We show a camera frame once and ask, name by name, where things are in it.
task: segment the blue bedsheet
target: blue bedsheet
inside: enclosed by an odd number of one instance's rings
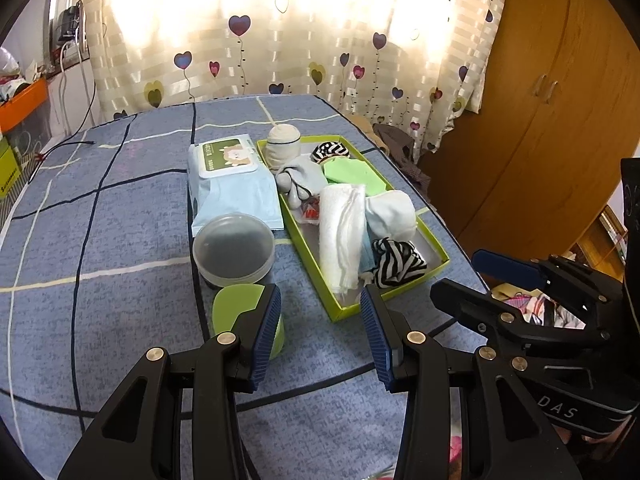
[[[148,348],[178,352],[209,335],[213,292],[202,280],[194,283],[190,261],[188,146],[233,134],[263,139],[273,122],[294,124],[303,135],[341,135],[370,150],[366,157],[409,194],[449,253],[450,264],[436,279],[484,290],[440,219],[399,171],[318,98],[220,99],[92,128],[85,140],[95,141],[93,146],[51,153],[17,205],[0,249],[0,330],[7,340],[11,316],[17,427],[4,346],[0,416],[16,439],[19,428],[27,457],[46,478],[57,476],[81,427]],[[238,405],[302,391],[240,408],[242,438],[265,480],[358,480],[395,461],[405,398],[386,393],[375,372],[358,373],[371,361],[360,317],[330,322],[286,237],[276,235],[281,242],[273,267],[282,290],[285,346],[258,392],[238,396]],[[433,281],[389,302],[415,330],[428,332],[449,320],[428,299]],[[483,342],[459,325],[437,339],[462,349]],[[305,393],[305,387],[314,391]],[[185,394],[183,411],[190,403]],[[190,420],[182,429],[182,471],[189,479]]]

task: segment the black and white scrunchie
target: black and white scrunchie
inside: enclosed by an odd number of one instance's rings
[[[404,285],[427,271],[427,263],[411,242],[382,238],[374,240],[371,246],[377,262],[373,269],[373,282],[377,288]]]
[[[349,150],[341,142],[328,140],[318,144],[318,146],[311,152],[311,159],[318,164],[326,161],[332,156],[349,156]]]

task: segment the wardrobe handle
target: wardrobe handle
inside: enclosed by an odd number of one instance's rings
[[[556,89],[556,85],[558,84],[558,81],[553,81],[551,83],[551,88],[549,89],[549,93],[546,95],[546,99],[545,99],[545,105],[549,104],[549,101],[551,101],[551,96],[554,93],[554,90]]]
[[[545,80],[545,77],[546,74],[543,74],[538,78],[536,87],[533,89],[533,97],[538,97],[540,95],[540,87],[542,86],[542,82]]]

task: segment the wardrobe door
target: wardrobe door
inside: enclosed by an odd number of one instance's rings
[[[455,235],[484,202],[540,104],[534,91],[556,57],[568,1],[505,1],[480,113],[456,119],[438,151],[420,160],[431,177],[430,200]]]
[[[460,235],[519,258],[569,249],[638,146],[640,51],[607,0],[571,0],[542,104],[513,160]]]

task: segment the heart-patterned curtain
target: heart-patterned curtain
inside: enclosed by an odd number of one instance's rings
[[[482,74],[504,0],[83,0],[107,116],[306,93],[436,150]]]

